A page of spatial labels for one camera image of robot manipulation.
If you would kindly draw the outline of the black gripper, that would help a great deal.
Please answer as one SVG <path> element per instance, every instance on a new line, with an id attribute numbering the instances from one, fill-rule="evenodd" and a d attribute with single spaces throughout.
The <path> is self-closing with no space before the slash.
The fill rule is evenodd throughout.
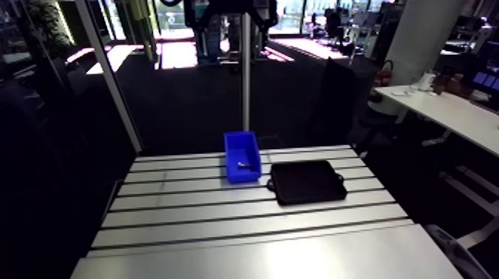
<path id="1" fill-rule="evenodd" d="M 249 13 L 260 30 L 269 30 L 278 23 L 276 0 L 184 0 L 184 19 L 194 31 L 207 26 L 206 9 L 214 14 Z"/>

